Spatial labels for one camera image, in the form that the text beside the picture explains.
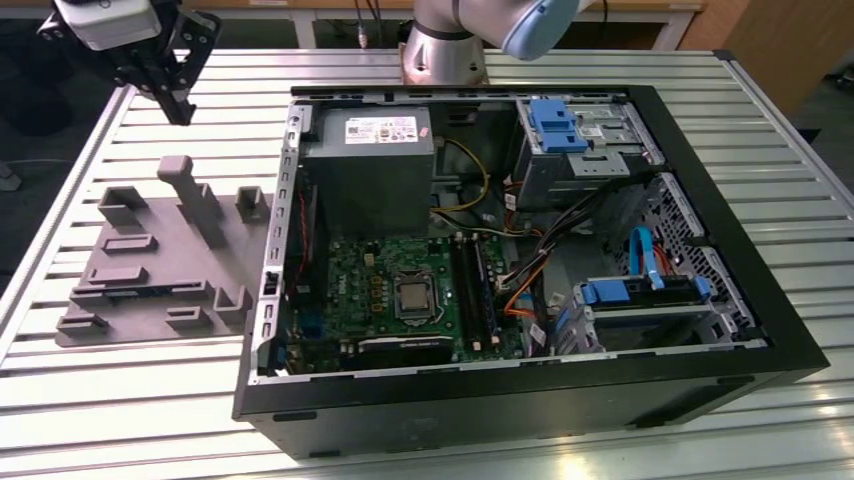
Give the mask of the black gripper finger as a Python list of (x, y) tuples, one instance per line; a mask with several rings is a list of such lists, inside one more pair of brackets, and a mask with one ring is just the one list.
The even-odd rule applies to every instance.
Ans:
[(167, 72), (149, 48), (121, 47), (119, 70), (127, 80), (158, 102), (173, 125), (182, 124), (182, 107), (175, 99)]
[(195, 113), (195, 106), (189, 101), (190, 90), (201, 76), (213, 49), (222, 33), (221, 18), (207, 12), (181, 10), (181, 39), (189, 53), (179, 62), (175, 75), (174, 98), (178, 104), (177, 125), (189, 125)]

